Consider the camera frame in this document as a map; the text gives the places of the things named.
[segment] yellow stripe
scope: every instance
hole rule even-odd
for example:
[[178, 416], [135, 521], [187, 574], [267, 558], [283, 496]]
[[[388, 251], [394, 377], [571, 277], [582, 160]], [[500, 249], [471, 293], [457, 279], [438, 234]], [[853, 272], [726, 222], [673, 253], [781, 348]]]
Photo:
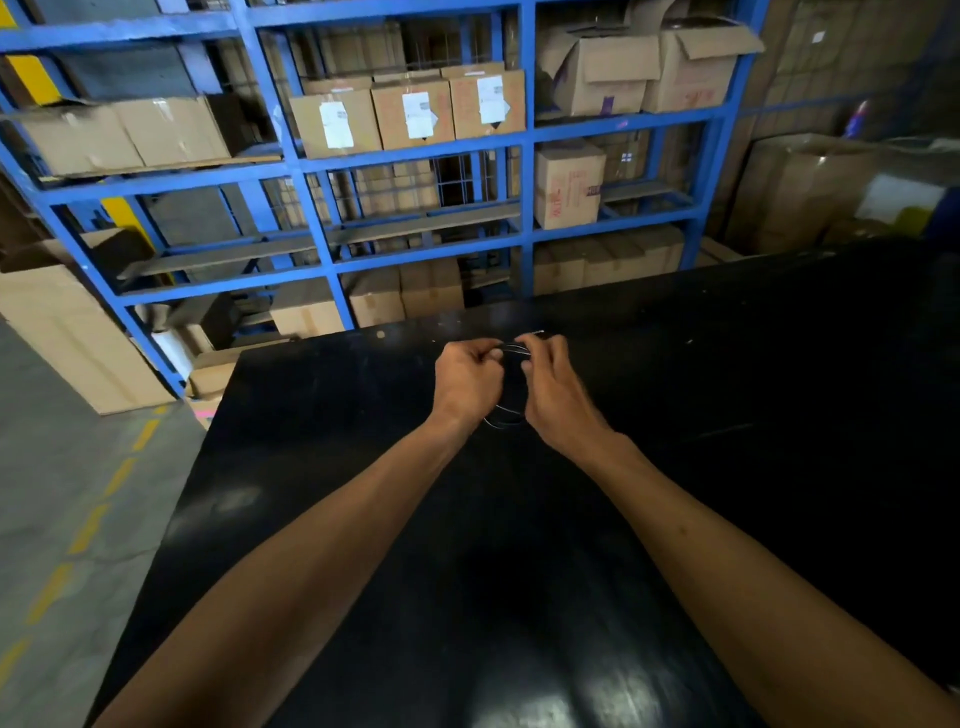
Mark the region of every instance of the yellow stripe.
[[130, 476], [130, 471], [133, 470], [133, 463], [135, 462], [135, 457], [128, 457], [126, 460], [120, 463], [120, 467], [117, 468], [117, 472], [113, 474], [113, 477], [107, 484], [107, 488], [104, 490], [104, 497], [110, 497], [120, 490], [120, 486], [122, 486]]
[[13, 674], [13, 668], [16, 667], [17, 662], [23, 657], [23, 653], [27, 651], [27, 647], [29, 646], [30, 638], [24, 637], [15, 642], [13, 647], [4, 652], [3, 657], [0, 657], [0, 691], [3, 690], [7, 681], [10, 680], [10, 676]]
[[103, 520], [104, 515], [110, 508], [109, 503], [101, 503], [92, 511], [90, 515], [86, 517], [86, 523], [77, 533], [76, 538], [74, 538], [73, 543], [70, 545], [67, 553], [71, 556], [76, 556], [78, 553], [83, 553], [88, 548], [90, 548], [90, 542], [93, 541], [93, 537], [97, 535], [97, 531], [100, 530], [100, 521]]
[[73, 564], [70, 563], [60, 564], [54, 569], [54, 572], [50, 574], [50, 578], [47, 580], [46, 586], [43, 587], [43, 591], [40, 592], [40, 595], [30, 607], [30, 612], [27, 613], [27, 624], [37, 624], [43, 619], [43, 615], [50, 609], [50, 605], [60, 598], [60, 592], [63, 591], [63, 587], [70, 581], [72, 571]]
[[150, 438], [154, 436], [156, 428], [159, 426], [160, 420], [148, 420], [145, 425], [143, 425], [143, 431], [140, 432], [140, 436], [136, 438], [136, 442], [133, 443], [133, 451], [140, 452], [147, 447], [147, 443], [150, 442]]

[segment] gray floor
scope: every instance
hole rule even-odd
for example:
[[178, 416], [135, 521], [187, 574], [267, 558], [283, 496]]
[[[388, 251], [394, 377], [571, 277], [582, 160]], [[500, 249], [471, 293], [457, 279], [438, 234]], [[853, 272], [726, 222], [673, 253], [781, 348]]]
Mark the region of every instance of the gray floor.
[[[154, 436], [132, 453], [153, 418], [160, 418]], [[83, 724], [203, 437], [180, 403], [161, 415], [147, 409], [98, 416], [0, 321], [4, 728]], [[130, 476], [104, 498], [110, 478], [133, 455]], [[91, 511], [104, 503], [89, 547], [69, 555]], [[69, 570], [59, 597], [28, 624], [58, 569]]]

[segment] shelving unit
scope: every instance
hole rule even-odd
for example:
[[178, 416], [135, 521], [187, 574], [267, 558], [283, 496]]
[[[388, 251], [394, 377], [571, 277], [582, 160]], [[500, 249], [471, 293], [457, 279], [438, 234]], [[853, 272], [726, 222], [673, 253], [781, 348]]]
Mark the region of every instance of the shelving unit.
[[[621, 231], [647, 225], [679, 223], [684, 228], [684, 254], [681, 267], [690, 267], [696, 257], [699, 241], [703, 235], [709, 204], [716, 187], [727, 145], [730, 141], [737, 109], [743, 93], [752, 57], [741, 57], [737, 63], [728, 98], [722, 106], [714, 109], [696, 109], [679, 113], [639, 113], [607, 118], [535, 125], [534, 79], [536, 76], [536, 16], [538, 6], [548, 0], [522, 0], [514, 3], [496, 3], [492, 0], [331, 0], [328, 2], [301, 2], [287, 5], [264, 4], [250, 7], [244, 0], [229, 0], [228, 10], [186, 12], [183, 0], [158, 2], [169, 14], [131, 20], [83, 23], [75, 25], [29, 25], [25, 13], [16, 18], [18, 29], [0, 30], [0, 54], [42, 55], [51, 51], [104, 50], [130, 46], [149, 41], [176, 42], [181, 49], [199, 47], [200, 41], [224, 37], [239, 37], [249, 58], [263, 101], [270, 112], [270, 122], [276, 139], [279, 140], [280, 161], [236, 163], [213, 169], [140, 173], [128, 176], [113, 176], [103, 181], [41, 182], [6, 145], [0, 145], [0, 163], [11, 177], [24, 198], [33, 206], [50, 232], [59, 238], [79, 262], [91, 284], [106, 304], [113, 309], [117, 319], [128, 330], [142, 351], [152, 360], [160, 375], [178, 395], [183, 392], [183, 380], [170, 362], [155, 346], [149, 332], [132, 307], [141, 303], [171, 302], [193, 296], [225, 291], [241, 291], [260, 286], [274, 286], [291, 280], [326, 277], [334, 300], [346, 328], [353, 328], [348, 301], [344, 295], [339, 276], [382, 266], [392, 266], [438, 257], [469, 255], [486, 251], [519, 248], [523, 294], [531, 295], [533, 287], [533, 251], [537, 243], [559, 238], [590, 235], [601, 232]], [[738, 0], [732, 8], [732, 17], [759, 32], [768, 0]], [[526, 100], [528, 130], [481, 139], [458, 140], [416, 149], [376, 152], [348, 158], [305, 159], [300, 154], [298, 141], [291, 134], [290, 125], [283, 113], [270, 65], [260, 36], [275, 29], [288, 29], [325, 23], [377, 22], [385, 15], [402, 16], [463, 16], [464, 13], [490, 13], [492, 55], [503, 60], [502, 13], [514, 8], [518, 15], [519, 67], [526, 75]], [[469, 43], [463, 43], [462, 62], [470, 62]], [[285, 62], [293, 68], [293, 62]], [[211, 92], [196, 80], [199, 93]], [[301, 93], [299, 80], [294, 73], [288, 74], [291, 92]], [[6, 99], [6, 106], [11, 102]], [[665, 130], [674, 125], [703, 122], [699, 153], [691, 165], [689, 189], [686, 193], [671, 191], [656, 179], [660, 168]], [[633, 215], [617, 215], [604, 207], [602, 219], [591, 225], [575, 228], [544, 231], [534, 222], [534, 153], [535, 146], [542, 142], [556, 141], [581, 136], [650, 130], [650, 144], [646, 159], [646, 174], [643, 180], [627, 185], [605, 188], [604, 203], [645, 196], [661, 196], [668, 201], [665, 209]], [[508, 199], [507, 156], [508, 149], [520, 150], [520, 195]], [[496, 157], [496, 200], [475, 202], [463, 206], [441, 206], [431, 210], [426, 217], [430, 227], [436, 229], [463, 225], [464, 220], [503, 221], [502, 234], [481, 236], [463, 242], [448, 242], [432, 245], [424, 237], [424, 246], [418, 249], [383, 255], [349, 256], [345, 242], [369, 241], [400, 234], [420, 232], [424, 228], [422, 215], [394, 216], [389, 220], [343, 221], [337, 209], [335, 195], [327, 172], [365, 167], [368, 165], [395, 164], [426, 158], [471, 155], [476, 160], [479, 153], [494, 152]], [[482, 181], [480, 165], [472, 165], [474, 192]], [[307, 181], [307, 175], [317, 175], [324, 200], [327, 202], [331, 220], [321, 222]], [[260, 186], [261, 181], [289, 179], [302, 207], [306, 228], [299, 231], [280, 231], [269, 204]], [[259, 235], [212, 246], [188, 249], [180, 255], [177, 250], [159, 248], [154, 260], [128, 269], [125, 274], [108, 278], [91, 264], [87, 249], [73, 226], [67, 222], [63, 211], [67, 206], [88, 204], [104, 198], [123, 198], [136, 201], [141, 195], [151, 195], [175, 190], [186, 190], [209, 185], [238, 183], [244, 190], [253, 220]], [[474, 200], [483, 199], [474, 194]], [[314, 265], [295, 265], [290, 253], [314, 250], [319, 259]], [[273, 270], [257, 271], [256, 261], [269, 258]], [[210, 265], [214, 262], [248, 261], [244, 273], [230, 278], [205, 282], [174, 282], [166, 285], [147, 284], [144, 276], [157, 273], [173, 273], [191, 269], [193, 266]], [[185, 280], [183, 276], [174, 281]]]

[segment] human hand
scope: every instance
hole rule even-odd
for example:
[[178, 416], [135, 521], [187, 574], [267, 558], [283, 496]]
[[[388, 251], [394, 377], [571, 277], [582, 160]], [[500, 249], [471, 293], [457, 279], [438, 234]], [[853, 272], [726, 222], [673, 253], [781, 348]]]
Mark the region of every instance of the human hand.
[[503, 391], [503, 351], [496, 339], [451, 341], [437, 359], [433, 394], [435, 421], [469, 434], [500, 400]]
[[527, 422], [547, 445], [574, 462], [605, 434], [612, 433], [573, 371], [566, 339], [544, 341], [527, 333], [516, 340], [530, 351], [520, 364], [527, 376]]

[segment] black table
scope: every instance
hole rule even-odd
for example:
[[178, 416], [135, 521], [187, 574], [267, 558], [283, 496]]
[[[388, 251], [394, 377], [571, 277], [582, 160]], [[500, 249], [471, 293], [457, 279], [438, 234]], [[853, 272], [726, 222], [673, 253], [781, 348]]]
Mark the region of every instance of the black table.
[[[245, 353], [96, 700], [426, 416], [445, 341], [546, 329], [614, 427], [933, 679], [960, 666], [960, 258], [751, 259]], [[599, 489], [481, 425], [271, 725], [761, 721]]]

